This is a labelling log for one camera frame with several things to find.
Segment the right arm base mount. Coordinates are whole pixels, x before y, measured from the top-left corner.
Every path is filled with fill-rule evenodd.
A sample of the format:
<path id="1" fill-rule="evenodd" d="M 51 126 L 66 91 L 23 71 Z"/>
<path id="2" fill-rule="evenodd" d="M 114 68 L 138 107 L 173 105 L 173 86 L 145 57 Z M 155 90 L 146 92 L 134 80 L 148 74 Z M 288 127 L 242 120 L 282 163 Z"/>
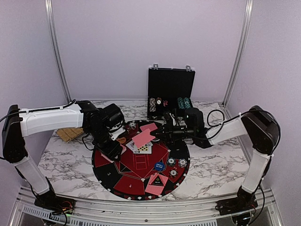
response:
<path id="1" fill-rule="evenodd" d="M 254 194 L 248 193 L 240 187 L 236 197 L 217 201 L 215 209 L 221 216 L 255 209 L 258 204 Z"/>

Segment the orange big blind button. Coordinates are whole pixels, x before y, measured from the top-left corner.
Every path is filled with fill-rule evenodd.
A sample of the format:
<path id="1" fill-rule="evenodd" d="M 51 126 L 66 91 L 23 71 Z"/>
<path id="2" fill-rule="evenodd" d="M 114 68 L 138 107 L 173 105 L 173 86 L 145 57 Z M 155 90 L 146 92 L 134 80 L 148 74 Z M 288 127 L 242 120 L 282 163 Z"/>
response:
<path id="1" fill-rule="evenodd" d="M 122 137 L 122 138 L 118 138 L 117 141 L 120 143 L 120 144 L 124 144 L 127 139 L 125 137 Z"/>

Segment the eight of spades card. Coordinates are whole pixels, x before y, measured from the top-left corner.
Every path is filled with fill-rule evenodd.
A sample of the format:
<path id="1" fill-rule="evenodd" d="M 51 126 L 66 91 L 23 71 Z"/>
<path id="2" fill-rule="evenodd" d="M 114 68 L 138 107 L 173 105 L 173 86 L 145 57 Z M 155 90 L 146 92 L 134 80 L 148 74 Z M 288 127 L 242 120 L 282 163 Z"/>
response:
<path id="1" fill-rule="evenodd" d="M 134 150 L 133 153 L 134 154 L 151 154 L 152 153 L 152 142 L 148 142 L 147 144 L 145 144 L 144 146 L 137 148 L 136 146 L 134 146 Z"/>

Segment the red playing card deck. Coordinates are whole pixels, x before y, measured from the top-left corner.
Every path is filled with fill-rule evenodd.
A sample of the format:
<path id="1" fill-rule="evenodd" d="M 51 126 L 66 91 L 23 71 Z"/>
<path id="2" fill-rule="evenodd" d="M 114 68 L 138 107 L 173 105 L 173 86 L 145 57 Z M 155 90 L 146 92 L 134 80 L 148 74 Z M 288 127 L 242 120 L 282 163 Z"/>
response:
<path id="1" fill-rule="evenodd" d="M 116 145 L 101 150 L 101 155 L 109 162 L 119 161 L 121 155 L 126 151 L 126 147 L 123 145 Z"/>

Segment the blue small blind button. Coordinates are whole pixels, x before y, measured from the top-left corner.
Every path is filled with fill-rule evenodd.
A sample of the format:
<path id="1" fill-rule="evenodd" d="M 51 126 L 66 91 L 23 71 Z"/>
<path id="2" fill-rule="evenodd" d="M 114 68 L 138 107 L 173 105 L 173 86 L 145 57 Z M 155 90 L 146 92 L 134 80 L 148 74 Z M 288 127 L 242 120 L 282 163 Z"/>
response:
<path id="1" fill-rule="evenodd" d="M 154 169 L 157 171 L 163 171 L 165 169 L 165 164 L 163 162 L 157 162 L 154 165 Z"/>

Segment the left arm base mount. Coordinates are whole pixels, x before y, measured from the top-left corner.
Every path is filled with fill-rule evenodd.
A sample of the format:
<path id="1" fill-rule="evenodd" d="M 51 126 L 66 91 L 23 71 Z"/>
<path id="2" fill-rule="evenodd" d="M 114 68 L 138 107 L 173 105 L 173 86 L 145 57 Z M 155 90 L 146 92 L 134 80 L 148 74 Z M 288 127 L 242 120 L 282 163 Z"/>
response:
<path id="1" fill-rule="evenodd" d="M 75 204 L 75 200 L 57 196 L 51 185 L 49 186 L 49 191 L 41 195 L 37 194 L 32 186 L 31 186 L 31 191 L 35 196 L 34 204 L 36 206 L 44 209 L 52 210 L 54 214 L 73 213 L 74 210 L 73 206 Z"/>

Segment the jack of hearts card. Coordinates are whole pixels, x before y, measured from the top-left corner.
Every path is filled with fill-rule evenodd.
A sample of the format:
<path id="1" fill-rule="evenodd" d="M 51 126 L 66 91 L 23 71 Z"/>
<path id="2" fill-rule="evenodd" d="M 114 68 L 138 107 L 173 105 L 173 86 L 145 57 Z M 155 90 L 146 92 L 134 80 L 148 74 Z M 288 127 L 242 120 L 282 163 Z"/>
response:
<path id="1" fill-rule="evenodd" d="M 137 152 L 137 146 L 135 145 L 134 141 L 131 140 L 126 144 L 126 146 L 133 152 Z"/>

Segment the black triangular all-in marker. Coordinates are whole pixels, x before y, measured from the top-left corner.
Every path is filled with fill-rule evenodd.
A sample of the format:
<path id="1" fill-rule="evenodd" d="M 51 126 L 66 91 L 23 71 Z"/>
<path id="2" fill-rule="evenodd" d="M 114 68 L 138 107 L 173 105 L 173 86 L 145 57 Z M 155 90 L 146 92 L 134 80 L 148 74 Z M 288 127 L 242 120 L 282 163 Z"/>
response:
<path id="1" fill-rule="evenodd" d="M 150 184 L 152 186 L 164 186 L 164 182 L 161 180 L 160 175 L 156 175 Z"/>

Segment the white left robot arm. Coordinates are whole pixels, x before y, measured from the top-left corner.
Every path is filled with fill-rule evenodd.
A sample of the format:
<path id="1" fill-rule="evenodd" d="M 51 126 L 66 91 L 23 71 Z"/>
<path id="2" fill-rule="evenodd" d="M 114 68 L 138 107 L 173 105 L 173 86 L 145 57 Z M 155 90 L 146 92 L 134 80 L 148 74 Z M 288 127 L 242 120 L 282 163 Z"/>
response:
<path id="1" fill-rule="evenodd" d="M 123 150 L 117 138 L 125 132 L 125 118 L 116 104 L 98 108 L 88 100 L 72 100 L 66 105 L 46 108 L 12 105 L 1 121 L 4 123 L 2 159 L 14 165 L 33 189 L 37 200 L 50 210 L 59 206 L 59 198 L 49 179 L 31 159 L 26 149 L 27 137 L 58 129 L 81 128 L 92 136 L 94 149 L 110 160 L 119 159 Z"/>

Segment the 100 chips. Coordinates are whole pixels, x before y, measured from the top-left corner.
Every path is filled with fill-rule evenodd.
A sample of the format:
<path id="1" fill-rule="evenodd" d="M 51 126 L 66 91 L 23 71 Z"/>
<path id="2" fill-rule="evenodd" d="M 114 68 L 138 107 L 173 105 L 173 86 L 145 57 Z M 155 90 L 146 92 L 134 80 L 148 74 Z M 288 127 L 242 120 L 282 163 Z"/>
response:
<path id="1" fill-rule="evenodd" d="M 170 178 L 175 178 L 175 177 L 177 177 L 177 175 L 178 175 L 178 172 L 176 170 L 173 169 L 173 170 L 169 171 Z"/>

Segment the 10 chips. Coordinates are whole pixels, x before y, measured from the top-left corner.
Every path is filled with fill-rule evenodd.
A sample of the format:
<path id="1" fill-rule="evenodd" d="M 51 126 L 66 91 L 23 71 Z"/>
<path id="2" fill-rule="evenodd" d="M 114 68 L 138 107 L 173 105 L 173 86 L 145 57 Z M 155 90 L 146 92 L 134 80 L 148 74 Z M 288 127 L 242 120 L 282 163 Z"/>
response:
<path id="1" fill-rule="evenodd" d="M 187 164 L 188 164 L 188 161 L 186 159 L 179 159 L 179 161 L 178 161 L 178 165 L 181 168 L 185 168 L 187 166 Z"/>
<path id="2" fill-rule="evenodd" d="M 137 128 L 136 123 L 135 123 L 134 121 L 130 122 L 130 123 L 129 123 L 129 128 L 130 128 L 131 130 L 135 130 L 135 129 Z"/>

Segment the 50 chips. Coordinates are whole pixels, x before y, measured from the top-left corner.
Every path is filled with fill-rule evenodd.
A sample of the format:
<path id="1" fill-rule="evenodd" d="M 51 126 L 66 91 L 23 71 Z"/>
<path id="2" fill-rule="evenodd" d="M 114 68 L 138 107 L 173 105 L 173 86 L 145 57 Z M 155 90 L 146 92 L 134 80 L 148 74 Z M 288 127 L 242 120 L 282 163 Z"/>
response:
<path id="1" fill-rule="evenodd" d="M 168 166 L 172 167 L 172 166 L 175 165 L 176 160 L 174 158 L 168 158 L 166 163 L 167 163 Z"/>

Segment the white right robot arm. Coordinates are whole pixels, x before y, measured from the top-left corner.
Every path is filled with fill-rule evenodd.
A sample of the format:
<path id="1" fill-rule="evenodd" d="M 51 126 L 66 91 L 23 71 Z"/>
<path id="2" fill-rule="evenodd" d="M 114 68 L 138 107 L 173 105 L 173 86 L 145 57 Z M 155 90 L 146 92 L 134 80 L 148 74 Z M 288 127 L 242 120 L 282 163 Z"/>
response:
<path id="1" fill-rule="evenodd" d="M 152 131 L 151 135 L 169 144 L 191 138 L 196 146 L 206 149 L 238 138 L 249 157 L 249 169 L 233 200 L 233 207 L 243 211 L 249 206 L 251 197 L 269 170 L 273 153 L 280 142 L 281 128 L 274 115 L 255 105 L 210 128 L 205 126 L 203 113 L 197 108 L 185 111 L 183 126 L 176 123 L 171 113 L 166 113 L 164 118 L 165 123 Z"/>

